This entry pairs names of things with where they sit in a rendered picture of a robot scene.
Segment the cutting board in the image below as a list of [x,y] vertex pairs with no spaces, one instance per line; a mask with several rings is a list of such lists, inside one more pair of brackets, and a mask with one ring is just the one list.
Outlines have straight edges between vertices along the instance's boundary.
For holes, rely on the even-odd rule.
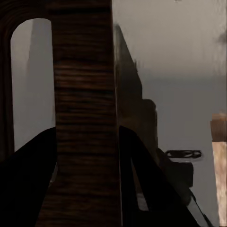
[[15,152],[11,44],[52,23],[58,173],[35,227],[123,227],[112,0],[0,0],[0,163]]

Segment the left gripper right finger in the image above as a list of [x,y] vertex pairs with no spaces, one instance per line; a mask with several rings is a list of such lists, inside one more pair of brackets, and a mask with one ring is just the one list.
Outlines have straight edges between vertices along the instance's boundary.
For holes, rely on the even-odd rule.
[[[123,227],[200,227],[134,130],[119,127]],[[138,207],[131,159],[149,211]]]

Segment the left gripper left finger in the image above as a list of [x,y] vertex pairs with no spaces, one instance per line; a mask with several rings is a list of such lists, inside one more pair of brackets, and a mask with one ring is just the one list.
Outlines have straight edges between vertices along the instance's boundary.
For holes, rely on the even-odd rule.
[[0,227],[35,227],[56,163],[56,127],[0,163]]

